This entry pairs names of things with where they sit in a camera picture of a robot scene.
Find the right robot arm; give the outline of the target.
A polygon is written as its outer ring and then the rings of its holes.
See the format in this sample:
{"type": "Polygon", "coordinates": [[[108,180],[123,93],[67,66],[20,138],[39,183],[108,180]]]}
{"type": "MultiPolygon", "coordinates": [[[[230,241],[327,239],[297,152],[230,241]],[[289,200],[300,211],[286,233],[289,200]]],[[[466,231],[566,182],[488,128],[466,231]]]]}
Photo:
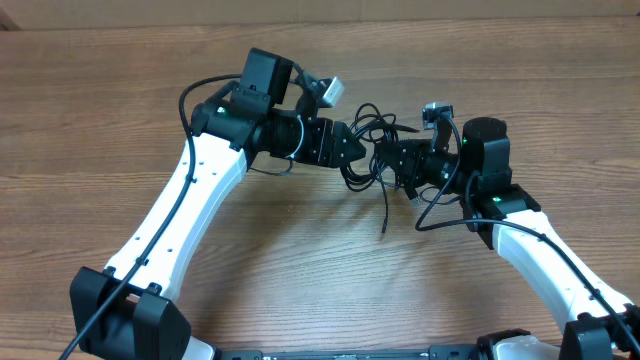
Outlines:
{"type": "Polygon", "coordinates": [[[639,356],[639,307],[599,278],[560,238],[538,202],[512,182],[505,122],[479,117],[457,130],[428,120],[430,140],[384,140],[376,157],[412,193],[432,185],[459,195],[460,224],[510,263],[552,314],[558,346],[511,329],[478,338],[473,359],[611,359],[639,356]]]}

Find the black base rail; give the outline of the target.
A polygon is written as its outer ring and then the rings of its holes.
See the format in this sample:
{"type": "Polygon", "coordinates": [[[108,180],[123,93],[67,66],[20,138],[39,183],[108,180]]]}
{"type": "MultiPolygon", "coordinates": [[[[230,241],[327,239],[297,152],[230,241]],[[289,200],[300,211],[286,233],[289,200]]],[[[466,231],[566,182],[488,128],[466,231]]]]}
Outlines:
{"type": "Polygon", "coordinates": [[[226,350],[215,359],[223,360],[479,360],[479,359],[558,359],[560,349],[532,337],[498,346],[498,354],[479,350],[476,345],[432,345],[418,350],[303,351],[271,352],[259,350],[226,350]]]}

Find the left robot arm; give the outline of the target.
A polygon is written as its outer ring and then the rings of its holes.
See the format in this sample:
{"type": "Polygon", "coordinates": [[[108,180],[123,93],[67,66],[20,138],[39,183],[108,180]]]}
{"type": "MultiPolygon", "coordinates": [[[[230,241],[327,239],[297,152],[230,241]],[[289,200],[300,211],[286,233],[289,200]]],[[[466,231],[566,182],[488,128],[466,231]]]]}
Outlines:
{"type": "Polygon", "coordinates": [[[216,359],[177,307],[182,282],[225,198],[261,152],[289,162],[342,168],[365,148],[349,127],[319,116],[344,87],[254,48],[239,74],[180,120],[180,161],[142,224],[102,270],[82,268],[70,286],[71,349],[103,359],[216,359]]]}

